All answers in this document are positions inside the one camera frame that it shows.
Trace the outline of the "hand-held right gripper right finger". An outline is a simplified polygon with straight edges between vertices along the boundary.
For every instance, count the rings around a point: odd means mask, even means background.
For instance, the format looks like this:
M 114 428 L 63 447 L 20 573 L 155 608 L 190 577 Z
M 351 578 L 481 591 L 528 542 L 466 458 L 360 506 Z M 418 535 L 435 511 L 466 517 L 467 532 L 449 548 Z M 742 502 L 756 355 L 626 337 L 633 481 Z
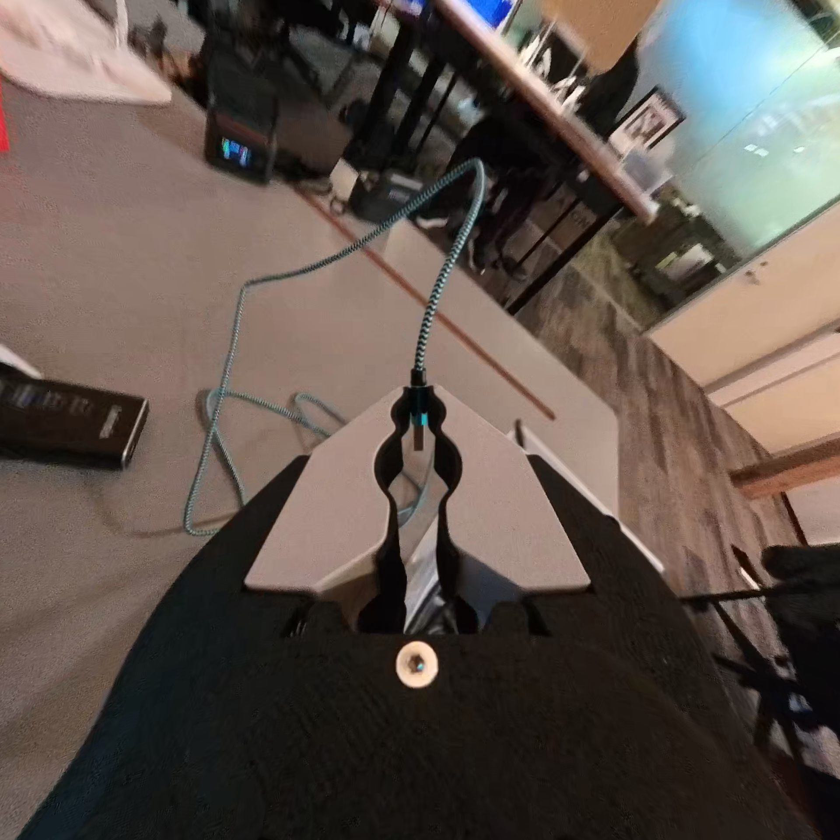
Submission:
M 501 603 L 591 586 L 526 450 L 445 389 L 430 390 L 434 469 L 446 492 L 437 515 L 440 594 L 459 634 Z

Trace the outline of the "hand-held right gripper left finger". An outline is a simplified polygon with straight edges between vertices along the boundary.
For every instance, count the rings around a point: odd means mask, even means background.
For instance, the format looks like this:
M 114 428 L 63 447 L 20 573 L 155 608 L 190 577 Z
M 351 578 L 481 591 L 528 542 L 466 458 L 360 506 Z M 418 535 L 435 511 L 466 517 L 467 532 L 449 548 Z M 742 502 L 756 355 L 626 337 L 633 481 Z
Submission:
M 247 589 L 335 603 L 363 633 L 403 632 L 406 570 L 392 484 L 403 472 L 407 425 L 399 387 L 311 452 Z

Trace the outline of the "black usb hub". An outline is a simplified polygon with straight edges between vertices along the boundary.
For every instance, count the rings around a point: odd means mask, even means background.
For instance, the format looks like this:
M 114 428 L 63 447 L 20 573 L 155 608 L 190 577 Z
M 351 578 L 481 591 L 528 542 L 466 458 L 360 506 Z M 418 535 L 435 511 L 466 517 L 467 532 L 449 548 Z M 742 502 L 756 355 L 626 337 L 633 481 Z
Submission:
M 40 379 L 1 365 L 1 457 L 92 469 L 130 465 L 147 399 Z

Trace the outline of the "wooden board on white arm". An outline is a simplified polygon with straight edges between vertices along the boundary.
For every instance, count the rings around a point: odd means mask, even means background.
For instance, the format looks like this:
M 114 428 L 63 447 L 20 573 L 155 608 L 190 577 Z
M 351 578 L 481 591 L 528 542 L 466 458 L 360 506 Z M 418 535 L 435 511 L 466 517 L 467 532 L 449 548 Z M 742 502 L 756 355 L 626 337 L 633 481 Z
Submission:
M 596 73 L 612 69 L 662 1 L 540 1 L 542 19 Z

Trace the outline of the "white door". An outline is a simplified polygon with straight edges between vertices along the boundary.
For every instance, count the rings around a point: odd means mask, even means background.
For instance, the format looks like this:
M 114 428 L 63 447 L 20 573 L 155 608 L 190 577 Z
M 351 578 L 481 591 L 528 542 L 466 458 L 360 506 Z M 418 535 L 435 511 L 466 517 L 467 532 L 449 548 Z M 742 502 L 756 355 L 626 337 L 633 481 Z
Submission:
M 647 331 L 712 385 L 838 321 L 839 204 L 737 266 Z
M 837 436 L 838 327 L 710 384 L 707 397 L 773 454 Z

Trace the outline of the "black office chair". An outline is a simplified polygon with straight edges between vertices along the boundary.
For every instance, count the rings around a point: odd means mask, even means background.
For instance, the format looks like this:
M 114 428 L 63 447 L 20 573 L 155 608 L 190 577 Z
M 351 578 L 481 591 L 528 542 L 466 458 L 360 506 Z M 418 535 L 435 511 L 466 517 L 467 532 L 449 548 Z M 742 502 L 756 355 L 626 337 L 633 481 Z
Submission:
M 838 780 L 838 544 L 774 545 L 762 551 L 768 578 L 738 548 L 745 586 L 683 596 L 696 615 L 714 616 L 733 645 L 713 654 L 721 674 L 751 699 L 752 741 L 766 750 L 779 733 L 800 764 Z M 764 653 L 736 622 L 736 606 L 753 606 L 770 623 L 775 648 Z

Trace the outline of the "small clear box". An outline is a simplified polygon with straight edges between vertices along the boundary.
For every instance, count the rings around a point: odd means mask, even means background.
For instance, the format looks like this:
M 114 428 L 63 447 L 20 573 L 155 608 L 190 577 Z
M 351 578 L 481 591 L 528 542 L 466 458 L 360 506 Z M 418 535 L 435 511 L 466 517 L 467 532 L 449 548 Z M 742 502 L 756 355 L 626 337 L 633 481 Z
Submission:
M 642 148 L 631 148 L 626 152 L 621 167 L 626 177 L 647 196 L 656 194 L 670 180 L 667 167 Z

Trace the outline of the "black device with display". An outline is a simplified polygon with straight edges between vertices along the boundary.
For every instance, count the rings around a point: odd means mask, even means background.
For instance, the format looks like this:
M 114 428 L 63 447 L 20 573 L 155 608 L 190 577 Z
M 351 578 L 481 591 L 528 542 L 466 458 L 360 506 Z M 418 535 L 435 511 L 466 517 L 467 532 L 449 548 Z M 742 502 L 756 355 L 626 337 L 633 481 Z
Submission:
M 214 169 L 265 185 L 274 177 L 277 138 L 211 107 L 206 111 L 203 158 Z

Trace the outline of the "wooden desk with black legs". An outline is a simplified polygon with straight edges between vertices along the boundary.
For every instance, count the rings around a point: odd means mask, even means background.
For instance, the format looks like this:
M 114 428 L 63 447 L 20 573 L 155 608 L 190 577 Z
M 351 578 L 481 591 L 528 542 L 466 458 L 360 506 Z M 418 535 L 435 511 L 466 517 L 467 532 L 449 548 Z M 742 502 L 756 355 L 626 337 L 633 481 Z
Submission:
M 446 68 L 445 58 L 433 45 L 434 32 L 440 27 L 438 2 L 377 2 L 377 5 L 395 17 L 397 33 L 364 114 L 352 129 L 343 151 L 343 160 L 358 172 L 381 172 L 410 161 L 414 134 Z M 411 58 L 421 47 L 428 53 L 426 69 L 411 92 L 401 121 L 394 127 L 388 114 L 407 78 Z
M 645 190 L 629 173 L 618 154 L 572 111 L 571 100 L 557 99 L 547 83 L 525 66 L 516 50 L 473 7 L 467 2 L 436 1 L 434 11 L 480 53 L 509 88 L 539 115 L 545 129 L 562 140 L 581 160 L 591 177 L 596 178 L 603 190 L 612 196 L 591 225 L 507 306 L 510 315 L 514 315 L 580 254 L 614 216 L 618 207 L 624 206 L 644 224 L 651 224 L 658 215 L 659 205 L 650 191 Z

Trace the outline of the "framed tag sign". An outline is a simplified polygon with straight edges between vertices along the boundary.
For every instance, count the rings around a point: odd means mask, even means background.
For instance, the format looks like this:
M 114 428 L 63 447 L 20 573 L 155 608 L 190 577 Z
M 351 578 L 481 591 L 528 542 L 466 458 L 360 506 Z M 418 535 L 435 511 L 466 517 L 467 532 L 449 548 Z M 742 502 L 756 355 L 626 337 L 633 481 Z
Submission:
M 607 144 L 623 158 L 632 151 L 649 151 L 685 120 L 676 101 L 655 86 L 619 120 Z

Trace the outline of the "glass office partition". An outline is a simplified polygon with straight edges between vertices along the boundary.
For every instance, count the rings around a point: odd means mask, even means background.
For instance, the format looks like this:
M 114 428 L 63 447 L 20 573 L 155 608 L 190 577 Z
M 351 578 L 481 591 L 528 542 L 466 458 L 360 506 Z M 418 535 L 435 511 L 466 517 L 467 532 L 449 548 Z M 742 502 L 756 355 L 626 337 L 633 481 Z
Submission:
M 838 2 L 673 1 L 639 43 L 627 121 L 681 121 L 647 153 L 655 222 L 621 212 L 573 268 L 646 330 L 838 201 Z

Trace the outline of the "small blue bin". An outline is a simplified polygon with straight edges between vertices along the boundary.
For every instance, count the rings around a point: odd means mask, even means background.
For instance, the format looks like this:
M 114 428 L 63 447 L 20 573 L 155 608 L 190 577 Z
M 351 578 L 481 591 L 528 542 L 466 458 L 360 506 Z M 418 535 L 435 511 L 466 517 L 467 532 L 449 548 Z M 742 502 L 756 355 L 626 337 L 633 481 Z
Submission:
M 515 11 L 517 1 L 465 1 L 491 28 L 498 30 Z

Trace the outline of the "instruction board on white stand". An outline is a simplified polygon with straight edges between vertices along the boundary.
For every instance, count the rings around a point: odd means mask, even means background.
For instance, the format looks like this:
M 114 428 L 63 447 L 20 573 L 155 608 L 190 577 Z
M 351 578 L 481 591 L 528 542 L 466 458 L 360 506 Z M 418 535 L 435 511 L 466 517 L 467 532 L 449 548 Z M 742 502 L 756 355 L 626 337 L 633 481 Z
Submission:
M 129 43 L 129 9 L 102 2 L 2 1 L 2 78 L 45 98 L 166 106 L 172 89 Z

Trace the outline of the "wooden post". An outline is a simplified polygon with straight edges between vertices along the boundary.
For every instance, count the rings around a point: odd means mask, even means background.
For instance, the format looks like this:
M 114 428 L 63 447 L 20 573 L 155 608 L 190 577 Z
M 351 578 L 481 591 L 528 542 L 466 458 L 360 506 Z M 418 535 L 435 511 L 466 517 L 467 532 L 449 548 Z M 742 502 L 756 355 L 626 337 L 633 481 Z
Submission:
M 751 501 L 837 477 L 838 437 L 730 473 L 731 484 Z

